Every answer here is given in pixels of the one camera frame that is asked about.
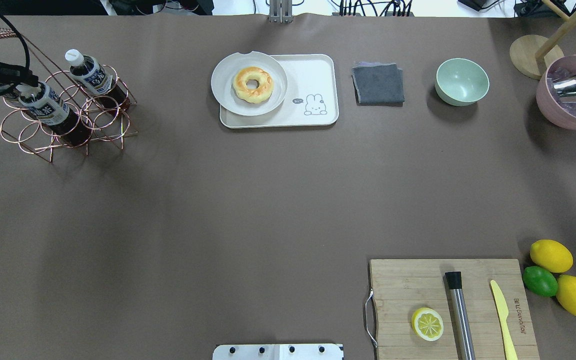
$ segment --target mint green bowl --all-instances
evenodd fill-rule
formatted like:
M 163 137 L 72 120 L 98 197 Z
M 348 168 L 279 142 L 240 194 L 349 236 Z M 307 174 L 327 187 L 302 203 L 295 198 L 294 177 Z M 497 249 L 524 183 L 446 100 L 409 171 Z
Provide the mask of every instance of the mint green bowl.
M 476 62 L 457 57 L 439 65 L 434 88 L 441 100 L 455 107 L 465 107 L 486 96 L 490 80 Z

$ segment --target white bottle cap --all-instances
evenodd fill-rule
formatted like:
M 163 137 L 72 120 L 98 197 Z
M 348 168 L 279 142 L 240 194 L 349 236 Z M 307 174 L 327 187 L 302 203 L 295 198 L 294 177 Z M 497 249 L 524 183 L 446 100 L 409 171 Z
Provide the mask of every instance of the white bottle cap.
M 16 89 L 19 92 L 27 92 L 27 91 L 31 91 L 32 89 L 35 89 L 34 86 L 30 86 L 30 85 L 26 85 L 26 84 L 19 84 L 16 86 Z
M 84 55 L 76 48 L 71 48 L 66 51 L 66 61 L 71 64 L 71 66 L 77 67 L 84 64 Z

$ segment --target donut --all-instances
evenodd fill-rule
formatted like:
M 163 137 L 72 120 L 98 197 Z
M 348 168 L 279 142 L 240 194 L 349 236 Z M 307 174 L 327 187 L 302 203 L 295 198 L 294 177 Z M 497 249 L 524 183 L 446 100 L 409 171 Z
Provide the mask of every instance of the donut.
M 259 86 L 249 89 L 248 82 L 255 80 Z M 232 80 L 232 87 L 235 89 L 237 97 L 251 104 L 259 104 L 270 98 L 275 88 L 275 82 L 269 73 L 262 68 L 249 66 L 241 69 Z

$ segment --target folded napkin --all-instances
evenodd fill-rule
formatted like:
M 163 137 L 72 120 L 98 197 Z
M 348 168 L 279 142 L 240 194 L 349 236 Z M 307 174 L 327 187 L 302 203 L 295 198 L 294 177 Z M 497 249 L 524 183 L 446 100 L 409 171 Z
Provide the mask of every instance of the folded napkin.
M 395 105 L 404 102 L 403 70 L 395 63 L 361 61 L 352 68 L 359 105 Z

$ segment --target wooden cutting board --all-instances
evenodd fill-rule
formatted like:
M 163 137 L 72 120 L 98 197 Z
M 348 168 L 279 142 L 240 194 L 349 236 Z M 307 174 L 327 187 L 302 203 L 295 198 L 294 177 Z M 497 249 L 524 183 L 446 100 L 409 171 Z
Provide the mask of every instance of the wooden cutting board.
M 460 271 L 468 322 L 478 360 L 505 360 L 497 308 L 490 289 L 495 280 L 508 305 L 507 324 L 520 360 L 540 360 L 516 259 L 372 259 L 377 360 L 459 360 L 452 301 L 444 273 Z M 418 337 L 411 326 L 415 310 L 432 308 L 443 319 L 437 341 Z

